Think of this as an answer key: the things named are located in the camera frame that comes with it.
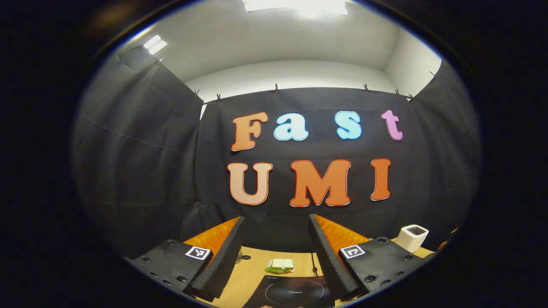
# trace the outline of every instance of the light blue letter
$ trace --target light blue letter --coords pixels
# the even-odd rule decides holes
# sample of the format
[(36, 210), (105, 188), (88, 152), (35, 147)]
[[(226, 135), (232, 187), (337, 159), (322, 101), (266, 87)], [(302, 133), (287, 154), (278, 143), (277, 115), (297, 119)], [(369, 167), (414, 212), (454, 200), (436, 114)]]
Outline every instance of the light blue letter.
[(305, 129), (305, 117), (298, 113), (286, 113), (280, 116), (276, 123), (281, 124), (274, 130), (274, 138), (278, 140), (293, 139), (302, 141), (308, 137), (308, 132)]
[(335, 123), (342, 127), (337, 129), (341, 139), (358, 139), (362, 135), (359, 115), (353, 111), (339, 111), (335, 114)]

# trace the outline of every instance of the wooden table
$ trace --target wooden table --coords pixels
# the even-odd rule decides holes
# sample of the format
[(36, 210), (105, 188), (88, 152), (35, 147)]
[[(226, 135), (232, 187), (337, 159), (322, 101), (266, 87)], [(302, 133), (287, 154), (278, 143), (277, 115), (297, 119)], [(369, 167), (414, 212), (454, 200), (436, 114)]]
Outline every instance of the wooden table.
[[(214, 299), (212, 303), (205, 301), (220, 308), (241, 308), (265, 275), (276, 275), (265, 271), (266, 264), (271, 259), (293, 259), (295, 262), (295, 271), (292, 273), (283, 274), (289, 277), (312, 277), (315, 276), (312, 265), (312, 256), (314, 257), (314, 265), (318, 268), (318, 276), (322, 276), (322, 268), (319, 265), (316, 253), (284, 253), (272, 252), (269, 250), (260, 250), (249, 247), (242, 247), (244, 255), (251, 256), (249, 260), (241, 260), (234, 266), (232, 275), (225, 289), (222, 292), (221, 298)], [(433, 253), (430, 250), (419, 248), (414, 254), (421, 258)], [(353, 299), (341, 302), (339, 299), (335, 301), (335, 306), (348, 303)]]

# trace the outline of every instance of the orange letter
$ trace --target orange letter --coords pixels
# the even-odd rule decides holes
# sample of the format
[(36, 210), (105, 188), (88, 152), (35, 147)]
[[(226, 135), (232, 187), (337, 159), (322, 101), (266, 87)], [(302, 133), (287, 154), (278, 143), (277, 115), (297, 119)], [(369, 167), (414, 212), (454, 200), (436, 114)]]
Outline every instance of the orange letter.
[(248, 195), (243, 189), (243, 173), (247, 170), (247, 165), (231, 163), (227, 168), (230, 172), (230, 194), (234, 200), (250, 206), (265, 202), (269, 195), (269, 172), (273, 168), (272, 164), (256, 163), (253, 165), (253, 170), (257, 171), (257, 193), (254, 195)]
[(371, 162), (371, 166), (375, 169), (375, 190), (371, 195), (371, 200), (379, 201), (390, 197), (388, 190), (388, 167), (390, 167), (390, 159), (377, 158)]
[(329, 190), (326, 205), (330, 207), (345, 206), (350, 203), (346, 195), (346, 176), (350, 162), (345, 159), (336, 159), (327, 168), (326, 174), (320, 177), (318, 170), (311, 161), (294, 161), (291, 169), (295, 170), (295, 198), (289, 201), (292, 207), (307, 207), (310, 200), (306, 197), (306, 190), (315, 205), (320, 205)]
[(236, 124), (236, 141), (232, 145), (233, 151), (241, 151), (251, 149), (255, 146), (255, 142), (251, 140), (249, 134), (253, 134), (253, 137), (257, 138), (261, 135), (261, 123), (253, 122), (249, 125), (251, 121), (261, 121), (265, 123), (269, 120), (268, 115), (264, 112), (255, 113), (253, 115), (235, 118), (232, 121)]

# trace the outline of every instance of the white wall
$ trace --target white wall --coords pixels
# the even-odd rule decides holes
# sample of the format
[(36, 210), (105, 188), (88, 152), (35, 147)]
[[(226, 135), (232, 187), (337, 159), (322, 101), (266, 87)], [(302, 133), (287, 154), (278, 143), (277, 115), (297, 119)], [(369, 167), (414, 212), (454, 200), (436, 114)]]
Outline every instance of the white wall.
[(386, 66), (386, 74), (400, 94), (417, 95), (439, 70), (442, 59), (430, 47), (403, 28), (392, 58)]
[(205, 102), (246, 93), (291, 88), (357, 88), (363, 84), (371, 90), (394, 92), (395, 85), (385, 72), (364, 66), (329, 62), (288, 60), (242, 65), (211, 73), (185, 84), (200, 90), (198, 96)]

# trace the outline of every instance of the ceiling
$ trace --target ceiling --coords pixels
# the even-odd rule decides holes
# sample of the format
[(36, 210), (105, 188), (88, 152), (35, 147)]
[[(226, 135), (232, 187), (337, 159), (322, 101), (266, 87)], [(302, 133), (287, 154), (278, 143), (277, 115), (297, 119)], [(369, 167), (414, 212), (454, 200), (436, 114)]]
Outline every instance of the ceiling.
[(384, 70), (399, 26), (346, 2), (348, 16), (272, 9), (247, 13), (242, 0), (205, 0), (161, 20), (132, 39), (158, 34), (168, 43), (155, 56), (182, 81), (231, 67), (278, 60), (322, 60)]

